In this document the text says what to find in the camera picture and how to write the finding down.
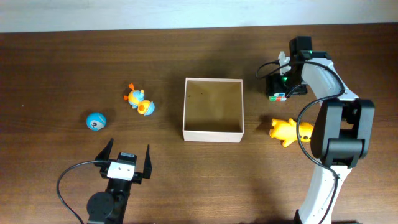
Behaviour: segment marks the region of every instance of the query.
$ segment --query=white box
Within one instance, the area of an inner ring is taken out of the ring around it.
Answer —
[[[240,142],[243,126],[241,79],[185,79],[184,141]]]

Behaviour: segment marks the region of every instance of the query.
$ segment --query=yellow and blue toy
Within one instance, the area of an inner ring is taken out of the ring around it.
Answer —
[[[144,100],[144,90],[135,90],[132,83],[130,83],[129,88],[132,91],[128,96],[123,96],[124,100],[127,100],[133,109],[137,109],[139,114],[144,116],[151,115],[155,110],[154,102]]]
[[[279,140],[283,140],[282,145],[284,147],[289,146],[294,141],[297,141],[296,127],[297,122],[295,122],[292,118],[290,118],[287,122],[272,119],[272,127],[273,129],[269,130],[269,136],[272,138],[276,138]],[[313,131],[313,126],[307,122],[300,123],[300,139],[302,142],[310,142],[311,135]]]
[[[92,113],[88,115],[86,124],[91,130],[99,131],[100,129],[105,127],[106,119],[105,116],[100,113]]]

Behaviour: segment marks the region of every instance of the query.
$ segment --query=blue eyeball toy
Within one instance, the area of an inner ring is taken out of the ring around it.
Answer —
[[[105,127],[106,119],[104,115],[100,113],[92,113],[88,115],[86,124],[91,130],[99,131],[100,129],[103,129]]]

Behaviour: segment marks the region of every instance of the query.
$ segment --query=white wall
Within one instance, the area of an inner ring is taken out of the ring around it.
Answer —
[[[398,22],[398,0],[0,0],[0,32]]]

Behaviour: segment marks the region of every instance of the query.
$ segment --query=wooden table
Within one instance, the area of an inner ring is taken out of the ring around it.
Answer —
[[[333,220],[395,223],[397,24],[0,34],[0,223],[77,223],[55,183],[110,138],[111,157],[136,154],[138,171],[151,146],[152,178],[133,186],[125,223],[291,220],[314,165],[297,143],[284,149],[269,137],[270,120],[296,118],[315,97],[270,102],[254,71],[288,52],[297,35],[312,36],[344,82],[376,105],[369,154],[344,183]],[[183,141],[185,77],[243,79],[241,143]],[[153,115],[140,116],[123,100],[131,82],[155,102]],[[304,120],[315,122],[318,110]],[[85,124],[94,111],[108,120],[99,132]],[[87,221],[89,197],[107,183],[94,166],[79,167],[62,180],[61,192]]]

